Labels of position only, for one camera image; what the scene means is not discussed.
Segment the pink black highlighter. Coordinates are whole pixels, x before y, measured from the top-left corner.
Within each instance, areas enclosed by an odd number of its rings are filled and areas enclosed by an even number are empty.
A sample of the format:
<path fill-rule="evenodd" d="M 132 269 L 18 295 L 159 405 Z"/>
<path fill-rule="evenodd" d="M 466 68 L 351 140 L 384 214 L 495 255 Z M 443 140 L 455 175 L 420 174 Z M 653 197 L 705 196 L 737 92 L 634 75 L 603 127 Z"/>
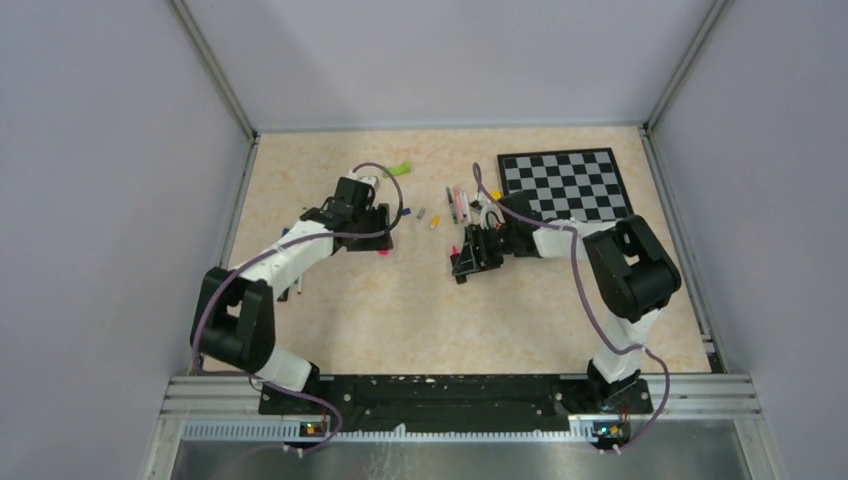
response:
<path fill-rule="evenodd" d="M 461 251 L 456 247 L 451 247 L 451 254 L 449 256 L 451 262 L 451 275 L 455 282 L 458 285 L 462 285 L 467 282 L 467 276 L 460 272 L 462 266 L 462 255 Z"/>

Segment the green thin pen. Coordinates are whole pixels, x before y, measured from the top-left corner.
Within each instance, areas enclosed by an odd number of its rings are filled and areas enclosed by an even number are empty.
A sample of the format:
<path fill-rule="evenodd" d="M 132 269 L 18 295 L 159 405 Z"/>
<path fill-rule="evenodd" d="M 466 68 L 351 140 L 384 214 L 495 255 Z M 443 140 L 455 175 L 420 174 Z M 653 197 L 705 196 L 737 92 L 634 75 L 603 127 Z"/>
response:
<path fill-rule="evenodd" d="M 447 187 L 447 186 L 445 187 L 445 192 L 446 192 L 447 203 L 448 203 L 448 207 L 449 207 L 449 211 L 450 211 L 450 215 L 451 215 L 451 219 L 453 221 L 453 224 L 455 224 L 455 225 L 459 224 L 459 219 L 458 219 L 458 216 L 457 216 L 453 192 L 452 192 L 451 188 Z"/>

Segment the pink translucent pen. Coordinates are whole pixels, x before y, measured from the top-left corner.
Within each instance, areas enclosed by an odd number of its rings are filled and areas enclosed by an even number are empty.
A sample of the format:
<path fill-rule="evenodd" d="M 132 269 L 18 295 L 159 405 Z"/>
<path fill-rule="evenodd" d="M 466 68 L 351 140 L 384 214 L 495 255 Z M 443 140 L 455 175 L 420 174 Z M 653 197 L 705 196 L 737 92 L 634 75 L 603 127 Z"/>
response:
<path fill-rule="evenodd" d="M 462 191 L 458 185 L 454 185 L 452 188 L 453 194 L 453 203 L 456 213 L 457 221 L 462 224 L 465 222 L 465 214 L 463 209 L 463 201 L 462 201 Z"/>

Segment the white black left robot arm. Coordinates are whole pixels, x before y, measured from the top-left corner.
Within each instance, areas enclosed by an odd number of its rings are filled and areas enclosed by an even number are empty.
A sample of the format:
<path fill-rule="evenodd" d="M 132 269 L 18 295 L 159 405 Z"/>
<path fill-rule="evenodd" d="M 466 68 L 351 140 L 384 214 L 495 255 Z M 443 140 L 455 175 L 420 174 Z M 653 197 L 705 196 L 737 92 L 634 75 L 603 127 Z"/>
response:
<path fill-rule="evenodd" d="M 318 368 L 276 340 L 275 306 L 318 262 L 341 249 L 391 248 L 389 207 L 376 203 L 377 179 L 340 178 L 333 195 L 305 210 L 289 230 L 233 269 L 207 271 L 189 343 L 205 355 L 281 387 L 297 413 L 319 404 Z"/>

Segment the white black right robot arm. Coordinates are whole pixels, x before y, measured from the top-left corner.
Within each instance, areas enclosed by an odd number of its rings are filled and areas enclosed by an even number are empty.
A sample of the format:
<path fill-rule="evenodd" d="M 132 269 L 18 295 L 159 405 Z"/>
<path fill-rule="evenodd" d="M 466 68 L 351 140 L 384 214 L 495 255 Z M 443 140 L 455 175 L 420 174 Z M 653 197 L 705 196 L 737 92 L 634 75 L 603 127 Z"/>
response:
<path fill-rule="evenodd" d="M 498 269 L 505 257 L 567 259 L 579 276 L 589 262 L 608 321 L 591 311 L 581 279 L 575 285 L 602 345 L 589 360 L 577 411 L 612 412 L 639 399 L 641 358 L 650 329 L 682 279 L 677 266 L 639 215 L 606 223 L 545 220 L 519 191 L 487 204 L 480 222 L 464 229 L 450 256 L 451 274 L 463 284 L 472 274 Z"/>

